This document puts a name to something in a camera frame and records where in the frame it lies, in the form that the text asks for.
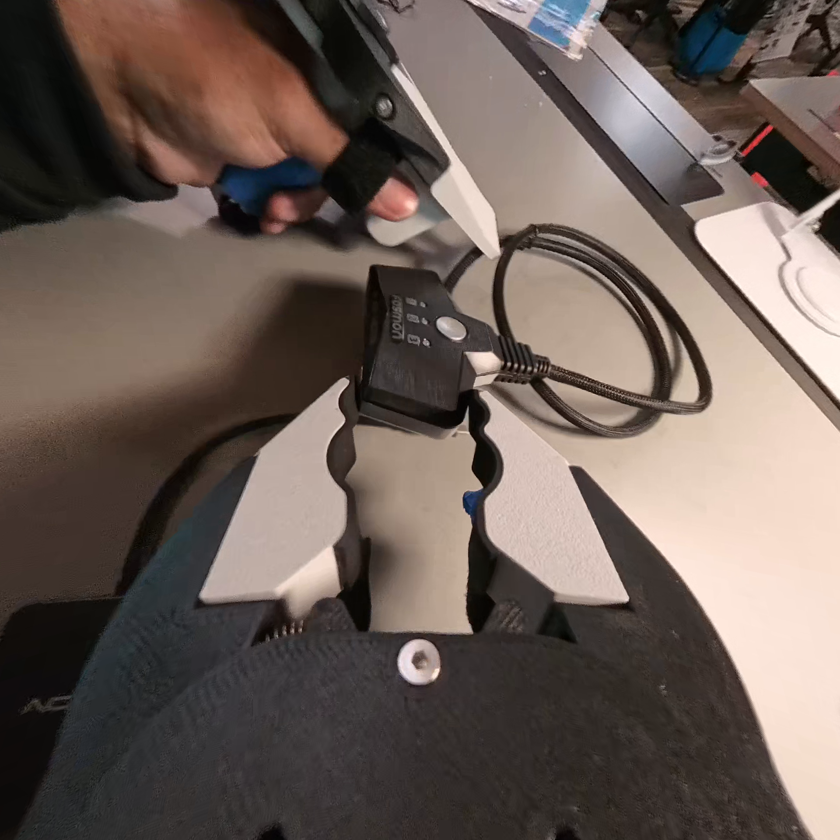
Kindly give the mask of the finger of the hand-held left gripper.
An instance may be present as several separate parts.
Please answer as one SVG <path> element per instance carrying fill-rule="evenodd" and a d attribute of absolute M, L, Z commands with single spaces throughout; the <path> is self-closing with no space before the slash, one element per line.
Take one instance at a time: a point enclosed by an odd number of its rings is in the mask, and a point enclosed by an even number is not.
<path fill-rule="evenodd" d="M 429 192 L 420 192 L 415 213 L 399 222 L 370 215 L 365 220 L 366 231 L 384 247 L 397 247 L 425 234 L 450 220 L 450 216 Z"/>
<path fill-rule="evenodd" d="M 459 159 L 452 143 L 404 66 L 401 63 L 394 64 L 392 72 L 398 86 L 405 92 L 448 157 L 448 167 L 429 187 L 432 197 L 484 256 L 490 259 L 498 258 L 501 245 L 497 216 L 493 207 Z"/>

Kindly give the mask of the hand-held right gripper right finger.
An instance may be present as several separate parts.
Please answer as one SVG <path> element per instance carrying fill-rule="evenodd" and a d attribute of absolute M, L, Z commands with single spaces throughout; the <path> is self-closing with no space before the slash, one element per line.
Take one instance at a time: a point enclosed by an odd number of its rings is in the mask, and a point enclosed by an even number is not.
<path fill-rule="evenodd" d="M 471 520 L 466 612 L 473 632 L 518 609 L 540 632 L 557 606 L 625 606 L 629 594 L 569 462 L 489 392 L 475 392 L 469 432 L 480 490 Z"/>

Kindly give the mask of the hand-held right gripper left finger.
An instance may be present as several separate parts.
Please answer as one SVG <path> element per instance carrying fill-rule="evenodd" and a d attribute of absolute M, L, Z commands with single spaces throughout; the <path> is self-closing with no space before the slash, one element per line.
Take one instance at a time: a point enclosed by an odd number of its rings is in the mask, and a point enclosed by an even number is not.
<path fill-rule="evenodd" d="M 259 450 L 200 603 L 278 602 L 299 623 L 358 584 L 367 550 L 348 482 L 358 418 L 343 377 Z"/>

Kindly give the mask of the braided hdmi cable green plugs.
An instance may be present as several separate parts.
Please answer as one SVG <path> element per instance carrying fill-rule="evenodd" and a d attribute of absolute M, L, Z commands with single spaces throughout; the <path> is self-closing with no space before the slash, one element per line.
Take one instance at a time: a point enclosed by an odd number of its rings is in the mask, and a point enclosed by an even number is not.
<path fill-rule="evenodd" d="M 186 492 L 193 487 L 210 456 L 221 447 L 244 436 L 270 427 L 283 428 L 297 413 L 269 415 L 229 427 L 194 449 L 155 492 L 136 528 L 121 573 L 113 590 L 123 597 L 137 580 L 164 540 L 165 531 Z"/>

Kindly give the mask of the black hdmi switch with cable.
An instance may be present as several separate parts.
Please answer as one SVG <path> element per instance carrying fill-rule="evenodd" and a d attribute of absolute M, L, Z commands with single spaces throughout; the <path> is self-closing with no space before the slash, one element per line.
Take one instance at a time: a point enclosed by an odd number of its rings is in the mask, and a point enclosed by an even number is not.
<path fill-rule="evenodd" d="M 491 285 L 493 326 L 458 310 L 452 297 L 461 278 L 484 258 L 476 246 L 445 277 L 430 269 L 370 268 L 357 386 L 364 415 L 446 437 L 466 419 L 472 393 L 498 382 L 532 388 L 572 428 L 600 438 L 635 437 L 663 415 L 708 409 L 711 374 L 697 341 L 662 291 L 627 258 L 559 224 L 531 224 L 503 237 L 500 246 Z M 506 303 L 507 273 L 517 254 L 534 250 L 559 258 L 623 299 L 652 365 L 649 393 L 565 369 L 516 339 Z"/>

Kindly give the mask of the person's left forearm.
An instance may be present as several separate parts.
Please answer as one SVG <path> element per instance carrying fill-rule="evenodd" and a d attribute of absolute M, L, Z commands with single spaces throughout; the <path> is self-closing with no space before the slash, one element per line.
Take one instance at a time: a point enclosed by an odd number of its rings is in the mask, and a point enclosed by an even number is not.
<path fill-rule="evenodd" d="M 1 230 L 169 200 L 118 147 L 49 1 L 1 2 Z"/>

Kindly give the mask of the person's left hand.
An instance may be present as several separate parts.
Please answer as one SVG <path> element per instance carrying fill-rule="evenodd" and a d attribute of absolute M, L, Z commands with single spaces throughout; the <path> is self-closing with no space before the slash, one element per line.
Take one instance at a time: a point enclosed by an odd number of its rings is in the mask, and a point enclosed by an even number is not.
<path fill-rule="evenodd" d="M 307 43 L 261 2 L 62 1 L 58 15 L 118 146 L 154 179 L 211 186 L 228 165 L 350 142 L 309 86 Z"/>

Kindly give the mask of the white paper sheet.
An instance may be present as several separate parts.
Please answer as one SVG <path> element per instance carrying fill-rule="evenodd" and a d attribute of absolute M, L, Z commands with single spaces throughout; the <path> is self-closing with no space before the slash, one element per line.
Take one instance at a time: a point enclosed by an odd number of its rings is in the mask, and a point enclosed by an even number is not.
<path fill-rule="evenodd" d="M 586 51 L 607 1 L 469 1 L 572 60 Z"/>

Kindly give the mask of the dark flat desk panel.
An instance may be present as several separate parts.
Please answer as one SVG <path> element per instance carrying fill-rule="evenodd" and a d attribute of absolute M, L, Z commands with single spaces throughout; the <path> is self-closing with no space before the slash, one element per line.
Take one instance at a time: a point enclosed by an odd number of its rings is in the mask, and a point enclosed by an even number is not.
<path fill-rule="evenodd" d="M 702 162 L 714 144 L 709 132 L 603 25 L 573 59 L 509 22 L 476 15 L 596 152 L 616 156 L 611 167 L 634 170 L 672 207 L 724 195 L 717 166 Z"/>

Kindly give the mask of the blue bag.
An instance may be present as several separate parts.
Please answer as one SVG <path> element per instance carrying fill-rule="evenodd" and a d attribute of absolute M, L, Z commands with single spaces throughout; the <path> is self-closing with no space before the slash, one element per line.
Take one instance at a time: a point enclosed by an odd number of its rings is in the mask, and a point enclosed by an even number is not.
<path fill-rule="evenodd" d="M 674 76 L 686 83 L 718 77 L 746 42 L 752 24 L 748 2 L 703 2 L 677 36 Z"/>

